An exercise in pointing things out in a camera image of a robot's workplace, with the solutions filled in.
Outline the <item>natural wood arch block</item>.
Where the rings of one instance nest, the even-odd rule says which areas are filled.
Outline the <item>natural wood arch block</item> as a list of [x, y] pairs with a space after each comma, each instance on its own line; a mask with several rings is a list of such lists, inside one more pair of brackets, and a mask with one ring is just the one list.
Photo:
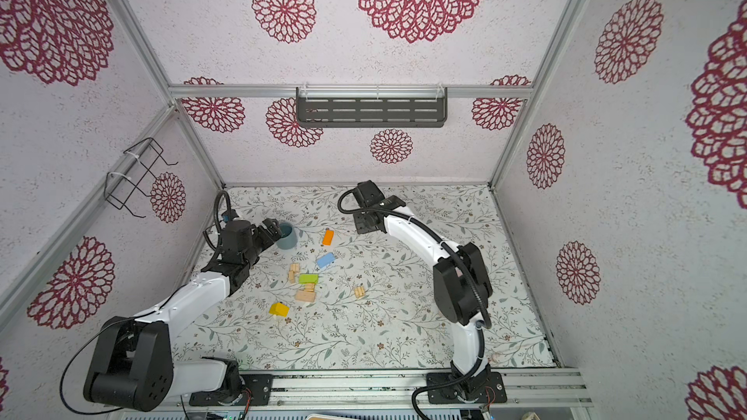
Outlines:
[[302, 303], [314, 303], [316, 300], [316, 285], [313, 283], [303, 284], [303, 287], [297, 291], [295, 300]]

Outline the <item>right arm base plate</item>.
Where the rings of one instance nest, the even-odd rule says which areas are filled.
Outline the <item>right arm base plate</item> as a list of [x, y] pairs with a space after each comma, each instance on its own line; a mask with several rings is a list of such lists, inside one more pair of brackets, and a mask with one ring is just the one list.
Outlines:
[[477, 376], [441, 389], [433, 386], [451, 381], [451, 373], [432, 371], [426, 375], [430, 404], [505, 404], [508, 400], [503, 378], [497, 371], [485, 369]]

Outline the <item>orange wooden block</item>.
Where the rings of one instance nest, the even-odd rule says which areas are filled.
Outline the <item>orange wooden block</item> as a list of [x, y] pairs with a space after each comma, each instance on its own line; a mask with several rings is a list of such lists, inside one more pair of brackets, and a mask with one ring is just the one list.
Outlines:
[[335, 233], [331, 229], [327, 229], [322, 239], [322, 245], [326, 247], [331, 246], [334, 240], [334, 236], [335, 236]]

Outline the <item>aluminium front rail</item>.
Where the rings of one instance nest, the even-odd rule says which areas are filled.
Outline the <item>aluminium front rail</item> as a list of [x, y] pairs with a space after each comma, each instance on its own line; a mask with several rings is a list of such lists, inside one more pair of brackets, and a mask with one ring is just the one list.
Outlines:
[[[347, 371], [243, 371], [253, 410], [408, 410], [412, 392], [449, 375], [448, 369]], [[437, 408], [591, 408], [577, 369], [494, 369], [474, 399], [436, 391], [417, 397], [422, 410]]]

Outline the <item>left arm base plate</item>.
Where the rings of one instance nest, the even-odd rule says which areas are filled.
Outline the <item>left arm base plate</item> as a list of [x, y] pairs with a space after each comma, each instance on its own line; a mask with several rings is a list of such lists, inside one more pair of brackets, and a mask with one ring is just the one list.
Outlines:
[[272, 394], [272, 374], [230, 373], [216, 391], [202, 391], [190, 396], [188, 406], [267, 406]]

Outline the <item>lime green wooden block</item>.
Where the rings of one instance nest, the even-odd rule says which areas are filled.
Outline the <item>lime green wooden block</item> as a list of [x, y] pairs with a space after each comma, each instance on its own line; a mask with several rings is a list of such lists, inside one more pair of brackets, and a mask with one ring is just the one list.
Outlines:
[[318, 274], [301, 274], [299, 276], [299, 283], [300, 284], [317, 284], [319, 281], [319, 275]]

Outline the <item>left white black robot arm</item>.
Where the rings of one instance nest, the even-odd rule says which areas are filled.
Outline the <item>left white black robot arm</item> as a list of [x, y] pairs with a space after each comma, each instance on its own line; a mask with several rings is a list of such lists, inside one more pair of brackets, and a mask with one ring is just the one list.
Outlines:
[[83, 387], [86, 401], [151, 411], [169, 397], [208, 396], [217, 404], [244, 391], [237, 362], [202, 358], [177, 363], [171, 342], [198, 316], [235, 294], [260, 254], [280, 240], [278, 221], [233, 219], [219, 234], [208, 265], [170, 297], [130, 318], [114, 317], [97, 337]]

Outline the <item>teal ceramic cup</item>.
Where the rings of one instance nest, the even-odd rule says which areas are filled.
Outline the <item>teal ceramic cup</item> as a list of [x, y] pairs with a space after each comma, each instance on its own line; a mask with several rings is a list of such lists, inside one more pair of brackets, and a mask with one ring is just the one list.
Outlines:
[[278, 224], [280, 229], [280, 239], [276, 241], [276, 246], [280, 250], [292, 250], [298, 244], [298, 236], [296, 228], [287, 222], [281, 222]]

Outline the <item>natural wood block pair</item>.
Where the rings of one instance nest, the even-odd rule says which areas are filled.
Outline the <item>natural wood block pair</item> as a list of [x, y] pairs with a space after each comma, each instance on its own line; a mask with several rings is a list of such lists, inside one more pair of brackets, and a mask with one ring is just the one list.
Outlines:
[[290, 264], [288, 271], [288, 282], [295, 283], [301, 273], [301, 265], [298, 263]]

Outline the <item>blue wooden block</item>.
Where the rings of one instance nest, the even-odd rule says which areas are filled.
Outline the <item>blue wooden block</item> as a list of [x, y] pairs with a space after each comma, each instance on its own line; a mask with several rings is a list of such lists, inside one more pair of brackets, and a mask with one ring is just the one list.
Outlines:
[[336, 256], [334, 253], [327, 253], [316, 260], [316, 266], [320, 270], [328, 268], [331, 264], [334, 264]]

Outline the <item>yellow wooden block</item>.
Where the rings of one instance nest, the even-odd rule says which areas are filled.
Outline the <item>yellow wooden block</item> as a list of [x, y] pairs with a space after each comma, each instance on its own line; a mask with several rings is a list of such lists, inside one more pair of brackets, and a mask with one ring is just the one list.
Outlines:
[[281, 318], [287, 318], [289, 314], [290, 308], [288, 305], [285, 305], [284, 303], [273, 303], [270, 306], [270, 310], [268, 313], [270, 315], [278, 316]]

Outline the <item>dark grey wall shelf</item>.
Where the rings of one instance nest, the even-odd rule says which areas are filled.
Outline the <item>dark grey wall shelf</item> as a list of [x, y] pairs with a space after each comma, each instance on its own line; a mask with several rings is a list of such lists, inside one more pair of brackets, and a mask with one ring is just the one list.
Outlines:
[[319, 93], [296, 89], [296, 121], [303, 128], [441, 128], [449, 93]]

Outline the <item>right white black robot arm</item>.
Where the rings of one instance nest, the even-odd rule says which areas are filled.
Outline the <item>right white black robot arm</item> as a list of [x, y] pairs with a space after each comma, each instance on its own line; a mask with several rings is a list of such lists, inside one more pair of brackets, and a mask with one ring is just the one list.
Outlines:
[[430, 266], [435, 303], [451, 323], [454, 375], [470, 379], [485, 371], [484, 332], [492, 326], [488, 300], [493, 290], [480, 247], [446, 239], [418, 219], [404, 200], [385, 196], [372, 181], [344, 192], [337, 207], [353, 217], [360, 235], [386, 233]]

